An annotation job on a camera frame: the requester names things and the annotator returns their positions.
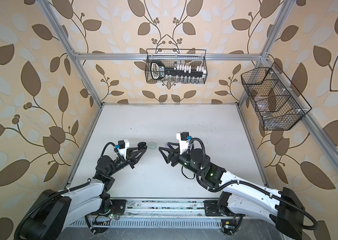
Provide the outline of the mint green charging case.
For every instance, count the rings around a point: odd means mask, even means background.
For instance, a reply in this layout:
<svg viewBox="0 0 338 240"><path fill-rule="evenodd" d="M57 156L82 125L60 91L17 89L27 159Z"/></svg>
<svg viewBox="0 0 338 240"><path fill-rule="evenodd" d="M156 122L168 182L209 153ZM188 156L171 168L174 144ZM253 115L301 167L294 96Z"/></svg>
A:
<svg viewBox="0 0 338 240"><path fill-rule="evenodd" d="M155 142L148 142L147 146L151 150L155 150L157 148L157 144Z"/></svg>

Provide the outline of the black round earbud case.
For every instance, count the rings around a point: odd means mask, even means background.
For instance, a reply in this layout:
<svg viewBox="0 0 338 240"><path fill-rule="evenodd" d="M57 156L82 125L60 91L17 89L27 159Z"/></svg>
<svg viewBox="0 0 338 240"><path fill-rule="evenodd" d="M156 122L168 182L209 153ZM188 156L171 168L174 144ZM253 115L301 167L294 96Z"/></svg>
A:
<svg viewBox="0 0 338 240"><path fill-rule="evenodd" d="M139 142L138 143L138 149L139 150L146 150L147 149L147 143L146 142Z"/></svg>

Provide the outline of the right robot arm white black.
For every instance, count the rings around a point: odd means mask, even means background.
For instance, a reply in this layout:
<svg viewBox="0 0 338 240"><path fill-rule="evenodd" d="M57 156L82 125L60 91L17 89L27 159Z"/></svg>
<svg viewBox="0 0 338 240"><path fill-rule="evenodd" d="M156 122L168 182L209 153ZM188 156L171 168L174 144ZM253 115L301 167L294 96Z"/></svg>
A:
<svg viewBox="0 0 338 240"><path fill-rule="evenodd" d="M294 240L302 239L304 230L315 231L319 227L318 221L306 211L293 190L262 187L212 163L199 138L168 142L159 151L167 164L172 167L181 165L194 174L202 188L211 193L220 193L220 208L226 216L256 217Z"/></svg>

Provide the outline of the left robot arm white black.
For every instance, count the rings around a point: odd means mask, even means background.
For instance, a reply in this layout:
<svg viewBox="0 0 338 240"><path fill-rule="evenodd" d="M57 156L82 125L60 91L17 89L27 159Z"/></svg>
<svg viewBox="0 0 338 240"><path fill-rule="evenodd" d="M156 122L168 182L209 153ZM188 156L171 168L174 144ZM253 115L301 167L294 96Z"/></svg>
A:
<svg viewBox="0 0 338 240"><path fill-rule="evenodd" d="M115 179L113 175L129 166L134 168L147 151L145 142L131 148L127 140L117 144L109 142L116 159L101 153L96 172L92 178L76 187L60 191L45 190L18 224L15 240L55 240L70 224L80 218L87 219L89 214L98 212L110 214L113 210L108 191Z"/></svg>

